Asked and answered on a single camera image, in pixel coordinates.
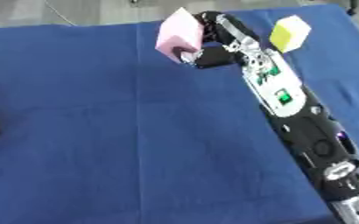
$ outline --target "black object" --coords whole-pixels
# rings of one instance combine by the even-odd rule
[[[359,149],[343,127],[329,119],[330,113],[306,86],[306,105],[295,116],[277,117],[261,107],[270,125],[326,201],[347,200],[359,195]],[[328,179],[331,164],[348,161],[354,170],[344,178]]]

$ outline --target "white robot part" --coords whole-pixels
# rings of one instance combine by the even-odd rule
[[[260,103],[278,117],[300,112],[306,103],[302,82],[282,56],[271,49],[243,52],[248,62],[243,78]]]

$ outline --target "foam cube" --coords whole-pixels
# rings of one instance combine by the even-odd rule
[[[312,30],[309,24],[294,15],[277,21],[270,36],[270,42],[282,53],[298,49]]]
[[[203,31],[203,25],[191,13],[179,8],[160,26],[155,49],[180,63],[172,53],[172,49],[180,46],[191,53],[200,50]]]

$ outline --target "yellow cube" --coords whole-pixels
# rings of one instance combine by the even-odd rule
[[[282,53],[287,53],[302,46],[312,30],[310,25],[294,15],[277,21],[270,36],[270,42]]]

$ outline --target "blue fabric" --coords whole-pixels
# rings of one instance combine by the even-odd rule
[[[234,12],[286,54],[359,145],[359,31],[334,5]],[[321,223],[330,212],[236,66],[154,50],[159,23],[0,29],[0,224]]]

